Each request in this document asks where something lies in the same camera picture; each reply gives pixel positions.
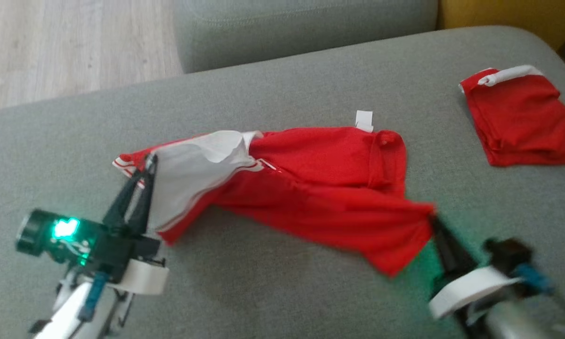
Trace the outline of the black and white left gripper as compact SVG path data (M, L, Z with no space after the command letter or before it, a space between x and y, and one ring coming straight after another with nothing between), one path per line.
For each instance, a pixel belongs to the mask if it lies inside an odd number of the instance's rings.
M145 234L153 200L158 158L149 154L137 168L120 158L113 161L129 177L104 216L106 226L129 226L132 234ZM140 295L164 292L170 270L157 260L161 242L146 236L110 234L100 224L89 225L89 278L106 277L106 285Z

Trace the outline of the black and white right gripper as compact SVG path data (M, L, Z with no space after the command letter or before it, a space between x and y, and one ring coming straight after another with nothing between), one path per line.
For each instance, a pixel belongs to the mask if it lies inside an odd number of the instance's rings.
M496 303L533 296L528 273L533 250L516 238L484 242L489 262L480 266L440 218L430 219L433 240L442 266L428 309L435 319L454 316L472 321Z

